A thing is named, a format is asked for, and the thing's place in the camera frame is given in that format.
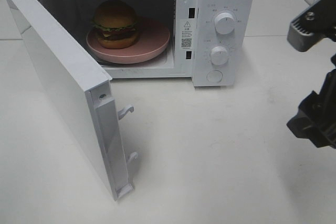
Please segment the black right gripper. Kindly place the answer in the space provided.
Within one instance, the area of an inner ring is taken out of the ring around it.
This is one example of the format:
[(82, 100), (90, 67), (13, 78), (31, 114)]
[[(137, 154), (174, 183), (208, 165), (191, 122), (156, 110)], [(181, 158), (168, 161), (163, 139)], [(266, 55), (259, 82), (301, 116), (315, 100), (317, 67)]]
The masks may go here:
[(335, 69), (326, 74), (319, 93), (312, 91), (287, 122), (297, 138), (310, 140), (315, 147), (335, 148)]

